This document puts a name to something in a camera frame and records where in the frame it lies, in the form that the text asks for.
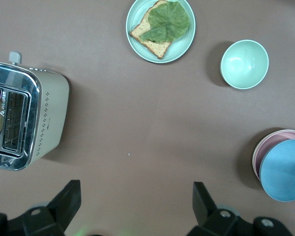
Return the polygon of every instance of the blue bowl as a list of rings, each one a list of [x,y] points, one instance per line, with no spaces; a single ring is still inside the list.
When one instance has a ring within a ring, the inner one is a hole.
[[[236,89],[250,89],[259,84],[269,68],[265,48],[253,40],[242,40],[224,53],[220,70],[223,79]]]
[[[263,158],[260,181],[275,200],[295,200],[295,139],[275,145]]]

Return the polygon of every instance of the bowl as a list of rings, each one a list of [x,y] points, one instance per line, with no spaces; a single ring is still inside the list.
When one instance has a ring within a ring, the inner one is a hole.
[[[252,167],[260,180],[260,166],[267,152],[280,142],[295,139],[295,130],[283,129],[265,136],[256,146],[252,155]]]
[[[266,76],[269,57],[265,48],[253,40],[232,44],[221,59],[221,75],[226,83],[236,89],[250,89]]]
[[[275,200],[295,200],[295,139],[275,145],[263,158],[260,180],[265,192]]]

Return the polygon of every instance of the mint green plate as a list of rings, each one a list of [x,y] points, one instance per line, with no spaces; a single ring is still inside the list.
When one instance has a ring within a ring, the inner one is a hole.
[[[236,89],[250,89],[266,76],[269,58],[265,48],[253,40],[242,40],[224,53],[220,70],[223,79]]]
[[[168,63],[180,58],[190,47],[196,32],[196,20],[193,11],[186,0],[178,1],[189,16],[190,26],[186,34],[175,40],[162,59],[158,59],[146,47],[129,35],[140,23],[146,11],[156,3],[156,0],[136,0],[131,6],[126,20],[126,34],[133,50],[143,59],[154,63]]]

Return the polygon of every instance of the mint green bowl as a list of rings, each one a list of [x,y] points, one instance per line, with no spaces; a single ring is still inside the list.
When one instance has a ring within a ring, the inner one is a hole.
[[[269,68],[265,48],[253,40],[242,40],[224,53],[220,70],[223,79],[236,89],[250,89],[259,84]]]

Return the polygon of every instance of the toaster logo text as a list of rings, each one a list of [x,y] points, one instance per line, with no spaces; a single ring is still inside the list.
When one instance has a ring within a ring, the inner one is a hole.
[[[5,115],[5,97],[6,97],[6,92],[2,92],[2,103],[1,103],[1,111],[0,111],[0,114],[2,116]]]

